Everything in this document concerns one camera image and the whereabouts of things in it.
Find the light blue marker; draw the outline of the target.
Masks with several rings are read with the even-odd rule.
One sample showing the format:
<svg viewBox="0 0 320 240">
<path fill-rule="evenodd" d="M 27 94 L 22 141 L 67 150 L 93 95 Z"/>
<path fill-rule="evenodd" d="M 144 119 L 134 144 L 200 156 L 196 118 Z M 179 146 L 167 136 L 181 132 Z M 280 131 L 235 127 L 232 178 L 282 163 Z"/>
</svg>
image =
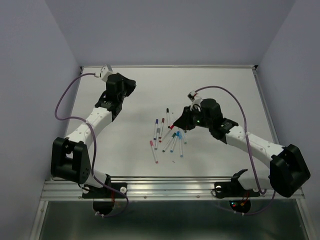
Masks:
<svg viewBox="0 0 320 240">
<path fill-rule="evenodd" d="M 183 156 L 184 156 L 184 153 L 183 153 L 183 139 L 182 139 L 181 135 L 179 135 L 178 140 L 179 140 L 179 156 L 181 158 L 183 158 Z"/>
</svg>

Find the black marker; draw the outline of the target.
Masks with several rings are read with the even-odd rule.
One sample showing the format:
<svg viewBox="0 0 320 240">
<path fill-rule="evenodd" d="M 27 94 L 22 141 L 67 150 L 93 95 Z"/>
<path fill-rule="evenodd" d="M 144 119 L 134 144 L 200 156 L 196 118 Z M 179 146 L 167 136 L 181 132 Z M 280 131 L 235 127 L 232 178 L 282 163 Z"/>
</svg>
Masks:
<svg viewBox="0 0 320 240">
<path fill-rule="evenodd" d="M 167 124 L 167 127 L 168 127 L 168 128 L 171 127 L 170 110 L 169 110 L 168 107 L 166 108 L 166 124 Z"/>
</svg>

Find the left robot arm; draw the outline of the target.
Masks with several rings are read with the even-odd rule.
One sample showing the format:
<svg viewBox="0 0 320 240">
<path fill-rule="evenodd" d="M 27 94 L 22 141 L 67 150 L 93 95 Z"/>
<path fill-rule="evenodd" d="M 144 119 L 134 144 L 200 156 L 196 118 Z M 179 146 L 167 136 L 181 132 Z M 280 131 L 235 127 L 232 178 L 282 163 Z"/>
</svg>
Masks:
<svg viewBox="0 0 320 240">
<path fill-rule="evenodd" d="M 94 169 L 95 157 L 89 156 L 89 148 L 97 150 L 97 136 L 111 124 L 122 110 L 124 99 L 136 88 L 136 81 L 120 73 L 99 74 L 105 82 L 105 90 L 84 119 L 69 116 L 68 120 L 79 120 L 81 124 L 65 137 L 57 137 L 52 144 L 50 173 L 79 185 L 94 187 L 95 193 L 106 197 L 111 193 L 109 176 Z"/>
</svg>

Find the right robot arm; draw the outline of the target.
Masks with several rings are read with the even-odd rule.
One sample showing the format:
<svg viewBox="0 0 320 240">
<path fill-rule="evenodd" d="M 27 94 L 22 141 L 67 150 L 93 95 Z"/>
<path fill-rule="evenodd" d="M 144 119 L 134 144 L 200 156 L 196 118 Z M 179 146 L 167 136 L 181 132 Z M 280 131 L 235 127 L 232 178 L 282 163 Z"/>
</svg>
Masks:
<svg viewBox="0 0 320 240">
<path fill-rule="evenodd" d="M 268 167 L 265 176 L 242 169 L 229 181 L 216 183 L 214 191 L 217 198 L 241 197 L 253 189 L 274 190 L 289 198 L 311 177 L 297 146 L 282 146 L 245 132 L 237 122 L 223 116 L 220 105 L 212 98 L 184 107 L 173 126 L 184 131 L 206 128 L 216 140 L 248 153 Z"/>
</svg>

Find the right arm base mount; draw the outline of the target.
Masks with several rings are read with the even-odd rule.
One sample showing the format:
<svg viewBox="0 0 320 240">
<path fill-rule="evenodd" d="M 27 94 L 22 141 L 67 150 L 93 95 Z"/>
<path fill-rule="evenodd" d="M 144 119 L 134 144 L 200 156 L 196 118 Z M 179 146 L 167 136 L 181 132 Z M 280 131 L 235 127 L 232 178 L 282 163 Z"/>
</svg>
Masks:
<svg viewBox="0 0 320 240">
<path fill-rule="evenodd" d="M 231 210 L 236 214 L 246 215 L 251 209 L 250 197 L 257 198 L 260 196 L 259 192 L 255 192 L 252 189 L 246 190 L 239 182 L 239 178 L 248 171 L 248 169 L 242 169 L 235 173 L 230 181 L 220 181 L 214 184 L 211 190 L 211 195 L 218 199 L 232 198 L 229 200 L 229 206 Z"/>
</svg>

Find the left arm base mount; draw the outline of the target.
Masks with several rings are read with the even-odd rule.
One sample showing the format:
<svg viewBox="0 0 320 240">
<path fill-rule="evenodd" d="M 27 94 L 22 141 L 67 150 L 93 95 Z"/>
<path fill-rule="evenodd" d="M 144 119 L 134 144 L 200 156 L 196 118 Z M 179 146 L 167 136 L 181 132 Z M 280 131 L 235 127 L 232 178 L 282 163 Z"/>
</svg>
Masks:
<svg viewBox="0 0 320 240">
<path fill-rule="evenodd" d="M 129 206 L 128 184 L 126 182 L 112 183 L 111 177 L 107 174 L 104 185 L 96 187 L 78 184 L 82 190 L 82 198 L 93 200 L 92 209 L 96 216 L 111 218 L 121 215 Z"/>
</svg>

